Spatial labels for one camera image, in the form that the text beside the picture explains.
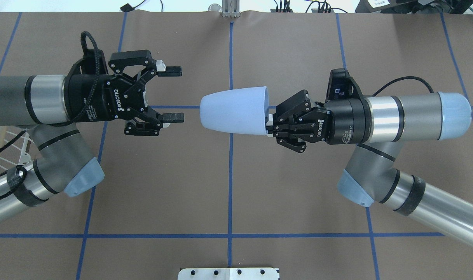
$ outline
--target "robotiq logo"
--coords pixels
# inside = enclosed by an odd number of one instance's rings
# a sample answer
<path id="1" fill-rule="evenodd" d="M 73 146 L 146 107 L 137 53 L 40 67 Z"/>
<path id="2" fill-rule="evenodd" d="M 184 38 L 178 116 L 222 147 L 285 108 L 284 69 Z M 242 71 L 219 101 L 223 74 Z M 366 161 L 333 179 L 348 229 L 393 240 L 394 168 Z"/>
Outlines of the robotiq logo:
<path id="1" fill-rule="evenodd" d="M 120 102 L 119 90 L 113 90 L 113 94 L 115 96 L 115 103 L 117 104 L 117 110 L 121 110 L 124 112 L 124 108 L 122 107 L 122 104 Z"/>
<path id="2" fill-rule="evenodd" d="M 321 137 L 321 134 L 323 133 L 323 123 L 325 121 L 323 119 L 318 119 L 318 137 Z"/>

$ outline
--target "blue joint cap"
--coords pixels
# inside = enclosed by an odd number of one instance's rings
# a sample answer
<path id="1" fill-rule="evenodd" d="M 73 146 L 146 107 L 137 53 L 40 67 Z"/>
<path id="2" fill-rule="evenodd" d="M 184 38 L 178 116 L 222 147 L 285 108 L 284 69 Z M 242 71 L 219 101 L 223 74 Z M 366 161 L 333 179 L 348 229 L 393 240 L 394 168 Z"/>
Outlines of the blue joint cap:
<path id="1" fill-rule="evenodd" d="M 471 106 L 459 93 L 439 92 L 442 103 L 442 130 L 439 140 L 464 135 L 471 124 Z"/>
<path id="2" fill-rule="evenodd" d="M 354 178 L 343 170 L 342 177 L 338 181 L 338 191 L 350 201 L 364 207 L 370 207 L 375 200 L 359 185 Z"/>
<path id="3" fill-rule="evenodd" d="M 103 181 L 103 178 L 105 178 L 105 174 L 94 157 L 72 178 L 65 187 L 64 193 L 70 197 L 80 195 Z"/>

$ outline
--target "silver cylinder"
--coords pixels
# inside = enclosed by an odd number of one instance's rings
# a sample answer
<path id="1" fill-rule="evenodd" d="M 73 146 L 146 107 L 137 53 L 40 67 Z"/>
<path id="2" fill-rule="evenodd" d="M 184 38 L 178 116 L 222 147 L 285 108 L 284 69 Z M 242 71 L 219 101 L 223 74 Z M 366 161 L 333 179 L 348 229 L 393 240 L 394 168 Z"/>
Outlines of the silver cylinder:
<path id="1" fill-rule="evenodd" d="M 412 189 L 413 177 L 400 174 L 399 182 L 384 203 L 398 209 Z M 426 183 L 424 195 L 409 218 L 473 247 L 473 204 Z"/>
<path id="2" fill-rule="evenodd" d="M 67 122 L 69 114 L 64 101 L 65 75 L 38 75 L 31 84 L 34 115 L 43 124 Z"/>
<path id="3" fill-rule="evenodd" d="M 32 163 L 28 163 L 24 166 L 27 170 L 27 177 L 24 181 L 24 186 L 30 190 L 36 197 L 41 200 L 48 199 L 53 195 L 50 193 L 37 178 Z M 0 177 L 0 195 L 7 193 L 10 190 L 10 186 L 7 183 L 7 175 Z M 7 218 L 15 216 L 16 214 L 29 209 L 30 207 L 23 204 L 15 195 L 9 195 L 8 197 L 0 200 L 0 222 L 5 221 Z"/>
<path id="4" fill-rule="evenodd" d="M 391 142 L 399 130 L 399 110 L 391 96 L 366 98 L 371 111 L 371 131 L 368 142 Z"/>

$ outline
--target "black band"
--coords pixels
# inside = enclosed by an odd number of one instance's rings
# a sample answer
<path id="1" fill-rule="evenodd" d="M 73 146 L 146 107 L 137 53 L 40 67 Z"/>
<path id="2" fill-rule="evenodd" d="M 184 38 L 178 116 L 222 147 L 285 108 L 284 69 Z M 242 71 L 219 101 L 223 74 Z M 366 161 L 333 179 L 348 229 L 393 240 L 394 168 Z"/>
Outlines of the black band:
<path id="1" fill-rule="evenodd" d="M 393 191 L 395 191 L 395 188 L 397 187 L 397 184 L 398 184 L 398 181 L 400 179 L 400 170 L 396 169 L 397 170 L 397 174 L 395 175 L 395 180 L 393 180 L 393 184 L 392 184 L 392 187 L 390 188 L 390 191 L 387 193 L 387 195 L 385 195 L 385 197 L 380 201 L 380 203 L 385 203 L 387 202 L 387 200 L 389 200 L 389 198 L 391 197 L 391 195 L 393 194 Z"/>
<path id="2" fill-rule="evenodd" d="M 387 159 L 389 159 L 389 160 L 391 160 L 391 161 L 395 161 L 395 158 L 394 158 L 393 156 L 387 154 L 386 152 L 382 152 L 382 151 L 380 151 L 380 150 L 378 150 L 378 149 L 375 149 L 375 148 L 373 148 L 373 147 L 371 147 L 371 146 L 368 146 L 368 145 L 366 145 L 366 144 L 360 143 L 360 144 L 357 144 L 357 146 L 358 146 L 358 147 L 361 147 L 361 148 L 364 148 L 364 149 L 366 149 L 366 150 L 368 150 L 368 151 L 372 151 L 373 153 L 378 154 L 379 156 L 382 156 L 382 157 L 384 157 L 384 158 L 387 158 Z"/>
<path id="3" fill-rule="evenodd" d="M 34 167 L 34 173 L 36 174 L 36 177 L 38 177 L 39 182 L 45 187 L 45 189 L 49 191 L 50 193 L 57 194 L 58 192 L 52 189 L 50 185 L 48 185 L 48 183 L 45 181 L 43 176 L 41 176 L 41 172 L 39 172 L 37 160 L 35 160 L 34 163 L 32 163 L 32 167 Z"/>
<path id="4" fill-rule="evenodd" d="M 364 126 L 364 137 L 361 140 L 361 143 L 364 143 L 369 139 L 371 133 L 371 109 L 369 108 L 369 104 L 365 98 L 362 98 L 361 102 L 364 109 L 364 118 L 366 122 L 366 125 Z"/>
<path id="5" fill-rule="evenodd" d="M 51 140 L 48 140 L 48 141 L 44 142 L 44 143 L 41 144 L 41 145 L 39 145 L 39 146 L 38 146 L 38 150 L 41 151 L 41 150 L 44 149 L 45 147 L 48 147 L 49 145 L 51 145 L 51 144 L 53 144 L 53 143 L 55 143 L 55 142 L 58 142 L 58 141 L 60 141 L 60 140 L 62 140 L 62 139 L 64 139 L 64 138 L 67 138 L 67 137 L 69 137 L 69 136 L 71 136 L 71 135 L 74 135 L 74 134 L 77 134 L 77 133 L 79 133 L 79 130 L 75 129 L 75 130 L 73 130 L 73 131 L 69 131 L 69 132 L 66 132 L 66 133 L 64 133 L 64 134 L 62 134 L 62 135 L 59 135 L 59 136 L 57 136 L 57 137 L 55 137 L 55 138 L 53 138 L 53 139 L 51 139 Z"/>
<path id="6" fill-rule="evenodd" d="M 32 80 L 34 80 L 36 76 L 30 76 L 27 82 L 25 83 L 25 91 L 24 91 L 24 98 L 25 98 L 25 106 L 27 107 L 27 111 L 31 116 L 32 120 L 36 122 L 36 124 L 42 124 L 39 121 L 38 117 L 36 117 L 36 113 L 34 113 L 34 109 L 32 108 L 32 101 L 31 101 L 31 85 Z"/>
<path id="7" fill-rule="evenodd" d="M 412 178 L 414 179 L 414 183 L 412 183 L 412 188 L 407 199 L 405 199 L 404 203 L 398 209 L 394 210 L 404 216 L 409 216 L 412 211 L 418 207 L 426 188 L 426 183 L 423 179 L 416 176 Z"/>
<path id="8" fill-rule="evenodd" d="M 32 191 L 28 190 L 24 183 L 19 183 L 22 179 L 20 178 L 18 172 L 19 169 L 17 167 L 7 171 L 7 184 L 9 185 L 10 190 L 16 189 L 14 191 L 14 195 L 20 202 L 28 207 L 34 207 L 48 200 L 40 199 L 39 197 L 35 196 Z"/>
<path id="9" fill-rule="evenodd" d="M 397 136 L 395 136 L 395 139 L 392 142 L 396 142 L 400 139 L 402 136 L 402 132 L 404 131 L 404 122 L 405 122 L 405 116 L 404 116 L 404 108 L 402 107 L 402 102 L 400 102 L 400 99 L 396 96 L 391 96 L 395 103 L 397 103 L 397 109 L 398 109 L 398 132 Z"/>

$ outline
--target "metal clamp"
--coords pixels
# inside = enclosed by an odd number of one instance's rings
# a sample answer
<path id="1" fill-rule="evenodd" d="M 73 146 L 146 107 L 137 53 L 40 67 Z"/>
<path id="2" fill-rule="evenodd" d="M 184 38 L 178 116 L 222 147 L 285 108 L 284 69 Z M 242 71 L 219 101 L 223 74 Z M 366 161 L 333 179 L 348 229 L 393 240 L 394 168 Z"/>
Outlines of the metal clamp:
<path id="1" fill-rule="evenodd" d="M 222 0 L 221 16 L 223 18 L 239 18 L 240 0 Z"/>

